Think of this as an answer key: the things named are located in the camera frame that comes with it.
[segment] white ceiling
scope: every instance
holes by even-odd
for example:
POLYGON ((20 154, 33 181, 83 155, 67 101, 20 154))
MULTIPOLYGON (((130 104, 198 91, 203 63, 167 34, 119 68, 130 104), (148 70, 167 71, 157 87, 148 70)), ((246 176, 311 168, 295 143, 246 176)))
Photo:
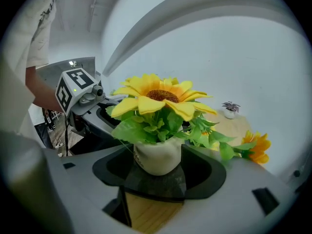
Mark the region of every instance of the white ceiling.
POLYGON ((117 0, 56 0, 53 27, 62 31, 101 32, 117 0))

